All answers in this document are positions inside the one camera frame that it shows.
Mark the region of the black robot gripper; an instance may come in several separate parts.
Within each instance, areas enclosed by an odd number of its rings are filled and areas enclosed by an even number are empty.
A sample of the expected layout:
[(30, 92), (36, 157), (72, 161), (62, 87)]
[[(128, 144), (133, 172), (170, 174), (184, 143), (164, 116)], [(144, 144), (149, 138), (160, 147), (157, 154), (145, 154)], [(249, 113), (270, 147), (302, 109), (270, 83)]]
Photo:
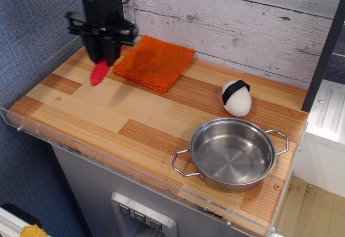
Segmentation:
[(113, 66), (120, 57), (121, 45), (134, 45), (138, 28), (125, 19), (123, 6), (129, 0), (82, 0), (83, 11), (67, 12), (70, 34), (84, 36), (90, 59), (106, 59)]

